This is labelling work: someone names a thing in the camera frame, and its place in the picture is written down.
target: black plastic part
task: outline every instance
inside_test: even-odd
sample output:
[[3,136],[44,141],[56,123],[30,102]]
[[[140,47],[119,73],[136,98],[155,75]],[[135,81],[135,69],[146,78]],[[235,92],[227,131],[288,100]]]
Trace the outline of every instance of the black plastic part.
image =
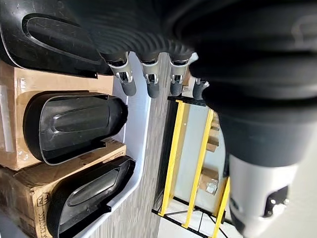
[[149,83],[147,84],[148,95],[151,98],[157,98],[159,96],[159,83]]
[[180,57],[188,57],[193,52],[191,48],[165,34],[156,1],[64,2],[76,16],[79,24],[89,32],[98,51],[108,57],[120,51],[133,51],[141,56],[168,52]]
[[132,97],[137,93],[137,87],[135,86],[134,79],[132,79],[131,83],[121,83],[122,90],[125,95]]
[[103,140],[119,133],[127,115],[127,106],[117,97],[47,91],[27,105],[24,138],[35,158],[57,165],[105,147]]
[[264,215],[263,217],[270,217],[272,215],[274,215],[274,206],[279,205],[279,204],[284,204],[287,205],[286,199],[287,199],[287,195],[288,195],[288,186],[285,186],[281,189],[279,189],[276,192],[273,192],[272,194],[270,194],[267,199],[266,199],[266,205],[265,205],[265,210],[264,210]]
[[194,83],[194,89],[193,89],[193,98],[196,100],[202,100],[203,99],[203,91],[204,89],[207,88],[203,82],[200,82],[197,84],[196,82]]
[[265,167],[288,166],[299,162],[309,146],[317,98],[252,98],[234,86],[215,83],[203,91],[203,98],[219,115],[226,151],[241,160]]
[[[111,207],[107,204],[125,188],[134,168],[135,161],[123,156],[106,164],[99,163],[62,180],[52,192],[47,213],[47,226],[53,238],[74,237],[101,215],[110,212]],[[118,172],[113,186],[92,194],[80,204],[69,205],[73,194],[103,182],[100,178],[112,179],[107,175],[113,171]]]
[[179,96],[182,93],[183,90],[183,84],[175,82],[175,83],[170,83],[170,93],[173,96]]
[[235,215],[234,213],[231,211],[230,209],[230,215],[231,215],[231,219],[232,219],[232,223],[234,225],[234,227],[237,229],[237,231],[240,234],[243,234],[244,229],[245,229],[245,224],[243,222],[241,222]]
[[201,106],[201,107],[206,106],[206,103],[204,100],[196,100],[194,98],[185,97],[185,96],[181,96],[181,95],[180,96],[169,96],[167,99],[171,100],[171,101],[180,100],[180,101],[183,101],[184,103],[197,105],[197,106]]
[[0,58],[12,66],[113,75],[87,32],[57,0],[0,0]]

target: yellow metal rack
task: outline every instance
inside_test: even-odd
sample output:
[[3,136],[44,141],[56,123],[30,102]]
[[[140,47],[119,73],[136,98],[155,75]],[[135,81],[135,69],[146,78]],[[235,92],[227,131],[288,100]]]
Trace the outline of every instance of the yellow metal rack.
[[[187,120],[188,120],[189,107],[190,107],[190,102],[188,103],[188,100],[187,101],[183,100],[182,97],[180,97],[178,100],[175,100],[175,101],[178,104],[178,107],[177,107],[177,114],[176,114],[174,131],[173,131],[172,142],[170,147],[170,154],[169,154],[169,160],[168,160],[168,168],[167,168],[163,198],[162,198],[160,211],[156,212],[159,216],[165,217],[165,218],[167,218],[165,214],[170,204],[170,201],[174,197],[174,189],[175,189],[175,184],[176,184],[176,179],[178,174],[178,167],[179,167],[181,152],[183,149],[183,143],[184,143],[184,137],[185,137]],[[202,171],[202,167],[203,167],[204,159],[206,155],[207,143],[208,143],[213,115],[214,115],[213,110],[209,110],[207,120],[206,120],[206,125],[205,125],[205,131],[203,134],[202,144],[200,148],[199,159],[198,159],[198,163],[196,167],[196,173],[195,173],[195,177],[193,181],[190,201],[188,204],[186,222],[184,224],[181,224],[183,228],[188,229],[190,231],[193,231],[192,228],[189,228],[189,224],[191,221],[193,211],[196,208],[195,199],[196,199],[196,194],[198,189],[199,178],[201,175],[201,171]],[[222,186],[221,196],[219,201],[217,202],[215,213],[213,214],[216,217],[216,221],[215,221],[213,234],[210,236],[211,238],[216,238],[218,231],[220,229],[221,221],[223,221],[225,206],[227,204],[228,197],[229,197],[229,191],[230,191],[230,178],[227,177]]]

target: metal rod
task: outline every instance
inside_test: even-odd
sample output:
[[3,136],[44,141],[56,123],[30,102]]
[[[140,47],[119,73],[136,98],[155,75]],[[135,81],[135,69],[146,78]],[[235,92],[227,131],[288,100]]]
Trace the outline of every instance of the metal rod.
[[181,212],[171,212],[171,213],[166,213],[165,215],[166,216],[172,216],[172,215],[177,215],[177,214],[183,214],[183,213],[186,213],[186,211],[181,211]]
[[204,213],[202,212],[202,217],[201,217],[201,219],[200,219],[200,222],[199,222],[199,227],[198,227],[198,231],[200,230],[200,226],[201,226],[201,224],[202,224],[202,221],[203,221],[203,216],[204,216]]

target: black machine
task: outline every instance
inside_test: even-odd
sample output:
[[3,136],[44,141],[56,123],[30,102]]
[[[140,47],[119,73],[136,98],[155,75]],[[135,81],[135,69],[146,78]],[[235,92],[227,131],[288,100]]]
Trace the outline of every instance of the black machine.
[[[149,95],[156,97],[159,53],[170,55],[171,93],[179,95],[188,59],[197,52],[199,59],[189,69],[199,78],[195,88],[206,88],[202,97],[219,114],[235,227],[245,237],[256,237],[283,211],[288,186],[317,123],[317,1],[23,2],[0,0],[1,58],[16,66],[79,75],[108,72],[109,67],[132,96],[136,88],[127,55],[133,51],[142,63]],[[61,19],[58,31],[41,28]],[[72,44],[60,41],[60,35],[71,34],[63,31],[70,22],[76,22],[72,26],[91,49],[84,53],[97,52],[94,58],[86,56],[89,62],[81,56],[75,64],[80,45],[69,48]],[[52,47],[43,65],[35,63],[37,49]],[[63,67],[66,62],[72,70]]]

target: wooden floor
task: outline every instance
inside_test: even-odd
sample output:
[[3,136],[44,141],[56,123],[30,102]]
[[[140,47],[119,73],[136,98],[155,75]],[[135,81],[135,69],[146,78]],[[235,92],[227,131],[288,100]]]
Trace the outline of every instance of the wooden floor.
[[159,158],[169,94],[169,63],[160,56],[160,96],[152,100],[145,152],[144,174],[136,191],[97,229],[90,238],[156,238],[159,216],[151,213],[159,169]]

